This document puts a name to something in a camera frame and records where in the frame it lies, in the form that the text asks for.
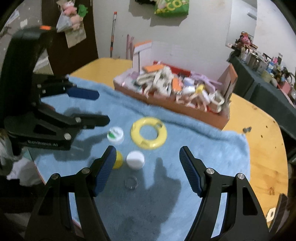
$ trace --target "wooden table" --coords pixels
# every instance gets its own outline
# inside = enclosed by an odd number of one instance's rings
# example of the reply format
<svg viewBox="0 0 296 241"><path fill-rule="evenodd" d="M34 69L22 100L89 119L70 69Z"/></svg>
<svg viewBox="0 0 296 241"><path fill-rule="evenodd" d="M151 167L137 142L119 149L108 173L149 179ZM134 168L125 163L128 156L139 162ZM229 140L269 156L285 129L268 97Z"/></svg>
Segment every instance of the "wooden table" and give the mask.
<svg viewBox="0 0 296 241"><path fill-rule="evenodd" d="M123 59L100 58L71 76L113 86L113 78L131 68L132 62ZM260 202L264 215L276 207L279 194L288 191L287 157L280 128L264 111L232 94L230 120L223 130L243 133L243 128L252 127L246 134L251 157L250 184Z"/></svg>

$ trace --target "blue textured grip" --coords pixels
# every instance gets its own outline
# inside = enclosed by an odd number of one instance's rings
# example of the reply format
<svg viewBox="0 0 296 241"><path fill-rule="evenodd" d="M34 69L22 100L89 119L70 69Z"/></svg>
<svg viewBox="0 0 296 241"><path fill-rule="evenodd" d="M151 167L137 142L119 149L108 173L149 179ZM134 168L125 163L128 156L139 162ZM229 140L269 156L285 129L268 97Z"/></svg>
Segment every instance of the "blue textured grip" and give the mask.
<svg viewBox="0 0 296 241"><path fill-rule="evenodd" d="M100 192L104 190L104 187L112 171L115 161L116 149L115 147L112 147L109 155L105 158L104 163L96 176L96 186L93 189L95 196L97 196Z"/></svg>
<svg viewBox="0 0 296 241"><path fill-rule="evenodd" d="M78 87L72 87L66 90L66 93L69 97L88 99L88 100L97 100L99 98L98 91L82 89Z"/></svg>
<svg viewBox="0 0 296 241"><path fill-rule="evenodd" d="M200 176L183 148L180 149L179 158L192 191L200 197L202 194Z"/></svg>

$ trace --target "open box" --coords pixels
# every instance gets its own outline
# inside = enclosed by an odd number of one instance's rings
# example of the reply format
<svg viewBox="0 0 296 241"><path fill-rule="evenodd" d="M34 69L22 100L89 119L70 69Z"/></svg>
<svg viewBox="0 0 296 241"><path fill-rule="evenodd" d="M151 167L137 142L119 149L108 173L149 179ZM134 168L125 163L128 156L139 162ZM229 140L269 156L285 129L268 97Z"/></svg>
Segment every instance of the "open box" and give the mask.
<svg viewBox="0 0 296 241"><path fill-rule="evenodd" d="M113 83L115 90L147 104L161 106L176 113L193 117L222 130L230 117L229 98L238 78L232 64L229 64L224 73L217 80L222 83L220 92L225 98L222 111L218 114L211 111L204 112L196 108L178 104L169 97L158 98L154 95L149 95L147 98L141 91L137 91L135 87L126 84L128 81L131 81L131 74L133 72L139 73L142 67L156 64L158 61L170 66L174 74L182 73L185 76L189 76L190 71L185 69L186 66L184 66L184 63L186 63L186 61L183 60L190 59L190 56L186 56L182 51L176 51L175 48L176 46L172 47L172 45L162 42L146 41L136 44L134 46L133 67L114 78Z"/></svg>

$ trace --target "dark wooden door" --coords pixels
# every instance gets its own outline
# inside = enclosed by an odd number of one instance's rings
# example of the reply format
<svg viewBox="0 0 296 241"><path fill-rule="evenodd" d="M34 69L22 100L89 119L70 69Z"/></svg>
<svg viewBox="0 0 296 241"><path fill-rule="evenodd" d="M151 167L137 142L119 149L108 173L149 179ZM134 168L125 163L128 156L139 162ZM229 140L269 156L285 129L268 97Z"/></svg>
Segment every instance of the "dark wooden door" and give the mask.
<svg viewBox="0 0 296 241"><path fill-rule="evenodd" d="M53 43L47 49L49 62L54 74L70 74L98 58L91 1L75 1L75 6L84 4L88 7L88 13L83 19L86 39L68 48L65 33L55 33ZM54 27L57 25L61 12L56 2L57 0L42 0L41 12L43 25Z"/></svg>

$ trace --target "green shopping bag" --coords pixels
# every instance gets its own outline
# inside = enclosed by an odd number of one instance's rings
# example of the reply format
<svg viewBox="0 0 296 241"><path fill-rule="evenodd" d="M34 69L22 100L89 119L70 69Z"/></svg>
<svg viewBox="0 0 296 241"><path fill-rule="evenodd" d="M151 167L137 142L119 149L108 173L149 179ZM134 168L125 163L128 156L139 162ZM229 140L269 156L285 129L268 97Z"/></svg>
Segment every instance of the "green shopping bag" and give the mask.
<svg viewBox="0 0 296 241"><path fill-rule="evenodd" d="M160 17L188 15L189 0L158 0L154 14Z"/></svg>

